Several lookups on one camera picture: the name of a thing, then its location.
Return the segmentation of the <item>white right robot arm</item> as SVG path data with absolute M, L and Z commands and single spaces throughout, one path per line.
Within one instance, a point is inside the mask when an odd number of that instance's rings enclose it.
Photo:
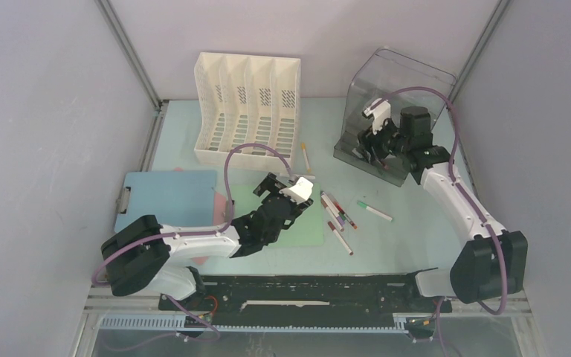
M 391 105 L 381 99 L 363 110 L 363 117 L 371 124 L 358 133 L 358 154 L 381 167 L 390 156 L 400 160 L 441 207 L 462 244 L 450 268 L 415 274 L 416 282 L 402 292 L 405 306 L 421 311 L 433 297 L 479 303 L 521 291 L 527 238 L 493 218 L 462 180 L 449 151 L 434 144 L 427 108 L 403 108 L 398 123 L 393 122 L 391 111 Z

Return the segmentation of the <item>clear red ink pen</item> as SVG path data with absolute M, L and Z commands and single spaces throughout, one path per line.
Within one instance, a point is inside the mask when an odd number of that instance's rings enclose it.
M 341 209 L 339 210 L 339 212 L 340 212 L 341 217 L 342 217 L 346 222 L 348 222 L 348 223 L 352 226 L 353 229 L 357 229 L 357 228 L 358 228 L 358 226 L 355 224 L 355 222 L 349 217 L 349 215 L 348 215 L 346 212 L 344 212 L 344 211 L 341 210 Z

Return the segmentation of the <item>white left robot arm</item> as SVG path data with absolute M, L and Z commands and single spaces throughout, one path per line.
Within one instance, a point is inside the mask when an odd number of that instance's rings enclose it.
M 169 295 L 186 309 L 198 309 L 205 300 L 204 284 L 187 262 L 246 257 L 275 243 L 313 205 L 313 187 L 304 177 L 286 185 L 269 173 L 253 191 L 262 199 L 257 209 L 209 231 L 163 225 L 153 215 L 142 216 L 102 244 L 98 271 L 106 273 L 116 297 L 150 290 Z

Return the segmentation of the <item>green capped white marker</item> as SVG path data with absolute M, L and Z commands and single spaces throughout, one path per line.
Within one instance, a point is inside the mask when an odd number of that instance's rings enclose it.
M 382 211 L 380 211 L 380 210 L 374 208 L 373 206 L 368 205 L 368 204 L 365 203 L 365 202 L 357 201 L 357 204 L 358 204 L 359 207 L 361 207 L 361 208 L 363 208 L 363 209 L 365 209 L 365 210 L 367 210 L 367 211 L 369 211 L 369 212 L 375 214 L 376 216 L 380 216 L 382 219 L 385 219 L 385 220 L 387 220 L 387 221 L 389 221 L 389 222 L 392 222 L 392 221 L 393 221 L 393 218 L 392 218 L 390 215 L 388 215 L 388 214 L 386 214 L 386 213 L 384 213 L 384 212 L 382 212 Z

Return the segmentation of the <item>transparent grey drawer box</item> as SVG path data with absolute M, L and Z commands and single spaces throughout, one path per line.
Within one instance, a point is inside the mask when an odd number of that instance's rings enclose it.
M 392 106 L 390 120 L 395 125 L 399 126 L 402 120 L 414 124 L 410 151 L 417 146 L 431 147 L 433 127 L 445 108 L 443 98 L 451 93 L 456 82 L 456 76 L 450 72 L 390 48 L 379 48 L 349 84 L 342 133 L 334 146 L 334 157 L 378 179 L 402 186 L 413 170 L 403 170 L 397 158 L 388 156 L 391 168 L 383 170 L 356 152 L 358 134 L 371 127 L 371 120 L 362 111 L 375 99 L 388 100 Z

